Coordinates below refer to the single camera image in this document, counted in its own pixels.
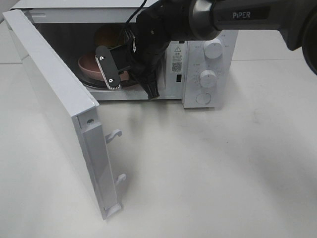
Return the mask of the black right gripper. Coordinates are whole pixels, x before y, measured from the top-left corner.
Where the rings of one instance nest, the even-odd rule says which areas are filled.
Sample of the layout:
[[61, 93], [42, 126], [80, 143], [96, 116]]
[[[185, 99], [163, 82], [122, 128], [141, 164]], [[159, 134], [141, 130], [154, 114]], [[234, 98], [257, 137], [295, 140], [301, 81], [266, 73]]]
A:
[[136, 37], [118, 46], [118, 72], [138, 81], [148, 100], [159, 97], [158, 67], [170, 42], [169, 37]]

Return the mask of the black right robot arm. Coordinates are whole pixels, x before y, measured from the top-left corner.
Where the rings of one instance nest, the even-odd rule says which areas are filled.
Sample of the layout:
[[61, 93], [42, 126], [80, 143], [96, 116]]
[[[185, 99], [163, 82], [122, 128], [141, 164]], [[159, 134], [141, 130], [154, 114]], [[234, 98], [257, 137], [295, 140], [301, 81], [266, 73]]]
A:
[[158, 0], [131, 15], [130, 75], [150, 100], [159, 96], [156, 67], [171, 41], [212, 40], [223, 30], [277, 30], [287, 48], [301, 48], [317, 70], [317, 3], [314, 0]]

